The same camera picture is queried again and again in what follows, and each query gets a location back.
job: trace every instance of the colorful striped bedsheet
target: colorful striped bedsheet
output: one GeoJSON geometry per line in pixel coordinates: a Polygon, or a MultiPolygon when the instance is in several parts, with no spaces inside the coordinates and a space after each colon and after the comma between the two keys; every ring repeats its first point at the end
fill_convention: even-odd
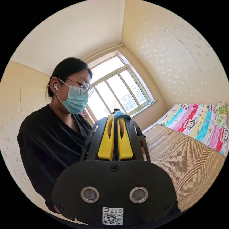
{"type": "Polygon", "coordinates": [[[156,124],[161,124],[201,141],[226,157],[229,149],[228,128],[217,127],[214,124],[216,116],[216,105],[175,104],[143,134],[156,124]]]}

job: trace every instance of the ear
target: ear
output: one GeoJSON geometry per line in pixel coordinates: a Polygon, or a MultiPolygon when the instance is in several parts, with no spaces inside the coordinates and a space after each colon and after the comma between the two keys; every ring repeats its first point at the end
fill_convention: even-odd
{"type": "Polygon", "coordinates": [[[57,77],[52,77],[50,80],[50,89],[53,93],[56,93],[58,88],[60,87],[60,82],[57,77]]]}

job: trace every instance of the window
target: window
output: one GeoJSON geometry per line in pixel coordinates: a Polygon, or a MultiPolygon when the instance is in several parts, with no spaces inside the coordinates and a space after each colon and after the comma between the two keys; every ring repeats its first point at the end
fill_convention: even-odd
{"type": "Polygon", "coordinates": [[[97,120],[110,115],[114,108],[133,115],[151,102],[136,75],[119,55],[91,70],[94,92],[88,106],[97,120]]]}

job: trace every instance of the pillow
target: pillow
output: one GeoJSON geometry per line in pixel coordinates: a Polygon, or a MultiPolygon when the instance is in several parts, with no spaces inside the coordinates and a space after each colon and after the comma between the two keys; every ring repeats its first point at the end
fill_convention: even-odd
{"type": "Polygon", "coordinates": [[[220,128],[228,127],[228,108],[226,103],[218,103],[216,105],[217,116],[215,125],[220,128]]]}

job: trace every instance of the face mask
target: face mask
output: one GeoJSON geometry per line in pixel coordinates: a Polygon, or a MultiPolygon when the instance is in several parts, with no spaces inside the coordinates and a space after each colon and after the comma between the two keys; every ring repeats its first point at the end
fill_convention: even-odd
{"type": "Polygon", "coordinates": [[[74,115],[82,112],[88,102],[88,91],[86,92],[83,88],[80,89],[79,87],[76,86],[69,86],[69,85],[67,86],[69,87],[69,90],[68,90],[68,98],[66,99],[66,101],[62,102],[56,94],[57,98],[62,102],[62,104],[65,106],[65,108],[68,110],[70,114],[74,115]]]}

